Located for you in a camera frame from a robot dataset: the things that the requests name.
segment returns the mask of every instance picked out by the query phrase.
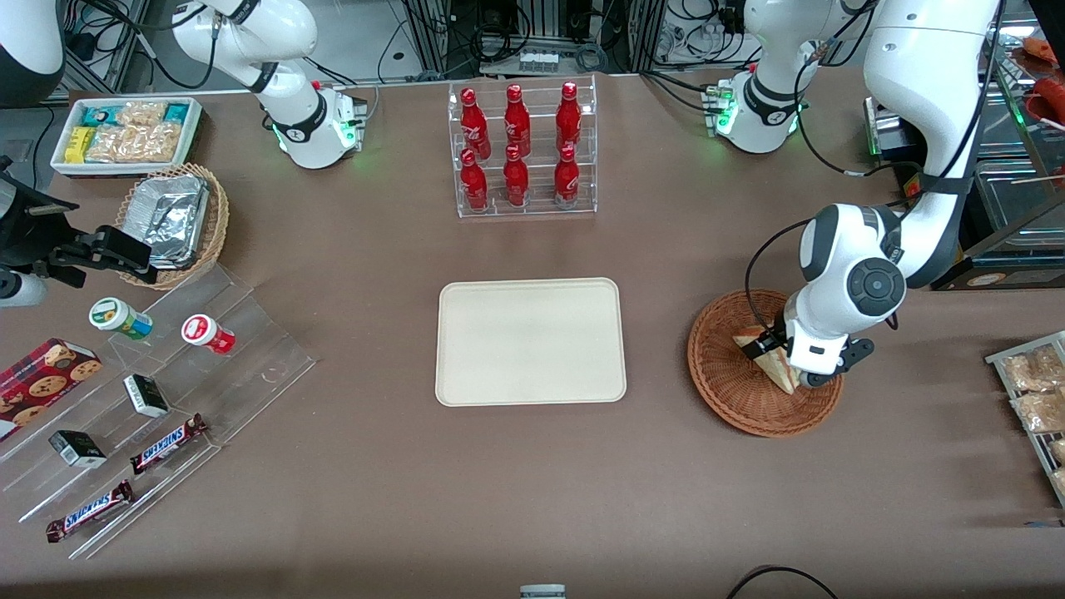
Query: round wicker basket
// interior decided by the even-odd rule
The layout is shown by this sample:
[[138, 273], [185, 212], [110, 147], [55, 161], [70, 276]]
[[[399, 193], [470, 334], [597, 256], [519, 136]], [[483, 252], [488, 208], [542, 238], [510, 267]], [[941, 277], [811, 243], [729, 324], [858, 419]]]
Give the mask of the round wicker basket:
[[[764, 314], [775, 314], [787, 297], [756, 289], [754, 305]], [[805, 433], [832, 414], [843, 390], [837, 376], [823, 387], [800, 387], [785, 393], [743, 355], [733, 333], [754, 324], [742, 291], [718, 297], [695, 319], [688, 337], [688, 369], [699, 394], [733, 426], [763, 437], [790, 437]]]
[[[218, 259], [218, 255], [222, 254], [222, 246], [226, 242], [226, 226], [229, 225], [229, 200], [226, 198], [226, 190], [222, 189], [218, 179], [210, 171], [198, 164], [186, 163], [180, 166], [171, 166], [158, 173], [152, 173], [146, 178], [176, 177], [178, 175], [196, 175], [207, 180], [211, 185], [211, 196], [208, 198], [207, 214], [203, 216], [203, 231], [200, 233], [199, 247], [196, 248], [196, 262], [184, 271], [159, 271], [159, 277], [153, 285], [148, 285], [130, 275], [119, 273], [118, 276], [130, 285], [149, 287], [160, 291], [174, 289], [181, 281], [193, 277], [197, 273], [209, 270]], [[129, 209], [130, 199], [133, 197], [133, 189], [126, 194], [126, 200], [122, 201], [121, 207], [118, 209], [115, 226], [119, 229], [126, 222], [126, 211]]]

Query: cookie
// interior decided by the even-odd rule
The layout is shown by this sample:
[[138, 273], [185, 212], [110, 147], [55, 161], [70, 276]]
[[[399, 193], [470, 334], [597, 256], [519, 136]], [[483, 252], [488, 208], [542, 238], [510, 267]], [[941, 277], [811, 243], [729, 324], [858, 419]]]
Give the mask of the cookie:
[[103, 368], [103, 365], [97, 360], [81, 362], [80, 365], [73, 367], [73, 370], [70, 371], [70, 378], [75, 381], [84, 381], [97, 372], [100, 372], [101, 368]]
[[33, 406], [23, 409], [22, 411], [15, 415], [11, 421], [15, 423], [16, 426], [26, 426], [27, 424], [33, 422], [33, 419], [40, 416], [40, 412], [45, 411], [45, 406]]
[[34, 398], [47, 398], [59, 393], [66, 387], [66, 378], [63, 376], [46, 376], [30, 386], [30, 394]]
[[75, 354], [66, 346], [54, 345], [51, 350], [48, 350], [47, 354], [45, 354], [45, 363], [63, 370], [70, 366], [70, 362], [72, 362], [77, 357], [78, 354]]

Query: acrylic bottle rack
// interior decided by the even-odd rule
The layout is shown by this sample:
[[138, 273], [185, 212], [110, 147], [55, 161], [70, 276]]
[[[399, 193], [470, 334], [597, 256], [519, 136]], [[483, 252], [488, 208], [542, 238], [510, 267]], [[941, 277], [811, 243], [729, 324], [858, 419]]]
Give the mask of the acrylic bottle rack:
[[[580, 168], [577, 182], [577, 201], [572, 209], [562, 210], [555, 204], [555, 165], [558, 164], [555, 113], [561, 101], [562, 83], [577, 84], [577, 103], [580, 106], [580, 141], [576, 146], [576, 164]], [[506, 164], [507, 135], [503, 115], [507, 110], [506, 87], [509, 83], [522, 86], [522, 96], [528, 108], [531, 124], [531, 152], [525, 157], [529, 171], [529, 198], [524, 208], [507, 201], [507, 188], [503, 178]], [[470, 87], [477, 93], [477, 103], [488, 119], [488, 137], [492, 153], [481, 161], [488, 178], [488, 210], [474, 212], [462, 193], [459, 173], [462, 163], [459, 152], [465, 147], [462, 136], [462, 103], [459, 92]], [[474, 216], [557, 216], [573, 213], [594, 213], [599, 206], [596, 163], [599, 137], [596, 131], [596, 99], [594, 77], [530, 78], [509, 81], [477, 80], [452, 84], [448, 90], [448, 132], [452, 143], [452, 168], [455, 172], [455, 197], [460, 217]]]
[[[251, 288], [215, 265], [157, 301], [145, 313], [154, 327], [143, 341], [114, 335], [97, 352], [103, 369], [80, 398], [65, 398], [0, 446], [3, 501], [38, 529], [76, 512], [129, 479], [136, 500], [105, 513], [59, 543], [71, 560], [91, 557], [220, 452], [248, 422], [314, 366], [314, 359], [263, 311]], [[206, 313], [232, 330], [228, 355], [181, 339], [180, 327]], [[133, 410], [122, 381], [151, 376], [169, 404], [162, 418]], [[210, 426], [173, 456], [134, 477], [129, 458], [199, 412]], [[88, 433], [108, 456], [97, 469], [67, 466], [48, 442], [59, 430]]]

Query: red bottle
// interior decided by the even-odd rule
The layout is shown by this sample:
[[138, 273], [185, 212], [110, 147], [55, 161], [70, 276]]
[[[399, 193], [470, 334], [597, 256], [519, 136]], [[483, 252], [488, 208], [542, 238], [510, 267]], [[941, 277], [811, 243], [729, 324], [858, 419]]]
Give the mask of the red bottle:
[[555, 166], [555, 204], [562, 210], [569, 210], [577, 204], [577, 178], [580, 168], [573, 161], [576, 155], [573, 144], [566, 144], [559, 152], [561, 160]]
[[462, 159], [459, 178], [462, 179], [462, 193], [466, 196], [470, 210], [484, 212], [488, 210], [488, 180], [485, 172], [477, 164], [477, 157], [472, 149], [463, 148], [459, 157]]
[[529, 125], [529, 109], [522, 101], [522, 86], [507, 86], [507, 112], [503, 116], [507, 127], [507, 143], [518, 144], [522, 158], [532, 151], [532, 132]]
[[514, 208], [524, 208], [528, 204], [529, 169], [522, 160], [518, 144], [507, 146], [507, 164], [503, 167], [503, 177], [507, 180], [507, 201]]
[[580, 107], [577, 104], [577, 84], [572, 81], [562, 83], [562, 102], [555, 113], [555, 126], [558, 128], [558, 151], [566, 144], [577, 147], [580, 141]]
[[459, 97], [462, 99], [462, 136], [466, 147], [473, 149], [478, 159], [488, 160], [492, 156], [492, 144], [488, 141], [488, 119], [477, 106], [477, 94], [466, 87]]

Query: cookie box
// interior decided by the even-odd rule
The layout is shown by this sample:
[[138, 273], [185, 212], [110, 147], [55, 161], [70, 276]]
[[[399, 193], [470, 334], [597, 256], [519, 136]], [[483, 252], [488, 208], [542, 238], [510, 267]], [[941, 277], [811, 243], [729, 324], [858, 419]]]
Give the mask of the cookie box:
[[[128, 101], [187, 104], [189, 109], [181, 124], [178, 146], [174, 152], [174, 158], [169, 162], [91, 163], [66, 161], [65, 155], [67, 147], [71, 144], [71, 135], [75, 134], [76, 129], [81, 128], [85, 124], [86, 114], [91, 114], [97, 109], [115, 107]], [[60, 140], [55, 144], [55, 151], [52, 152], [51, 160], [52, 168], [56, 173], [62, 173], [67, 177], [77, 179], [86, 177], [136, 177], [170, 166], [180, 166], [186, 162], [189, 152], [192, 149], [201, 112], [202, 108], [200, 103], [192, 96], [122, 96], [78, 100], [70, 107], [70, 114], [67, 116], [66, 124], [63, 125], [63, 132], [60, 134]]]
[[96, 354], [49, 339], [0, 373], [0, 441], [103, 368]]

